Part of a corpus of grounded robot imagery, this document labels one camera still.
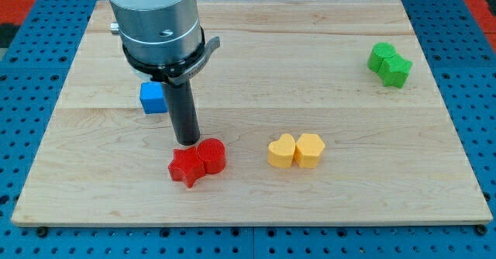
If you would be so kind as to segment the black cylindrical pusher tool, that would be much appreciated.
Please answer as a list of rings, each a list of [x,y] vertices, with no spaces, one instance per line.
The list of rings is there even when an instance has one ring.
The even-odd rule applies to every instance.
[[[162,83],[167,111],[179,144],[191,146],[200,139],[200,129],[191,85]]]

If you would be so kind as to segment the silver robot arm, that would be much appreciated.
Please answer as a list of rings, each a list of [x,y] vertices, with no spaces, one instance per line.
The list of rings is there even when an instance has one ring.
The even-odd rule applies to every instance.
[[[196,0],[109,0],[129,65],[161,84],[177,142],[197,143],[200,129],[190,80],[221,45],[205,38]]]

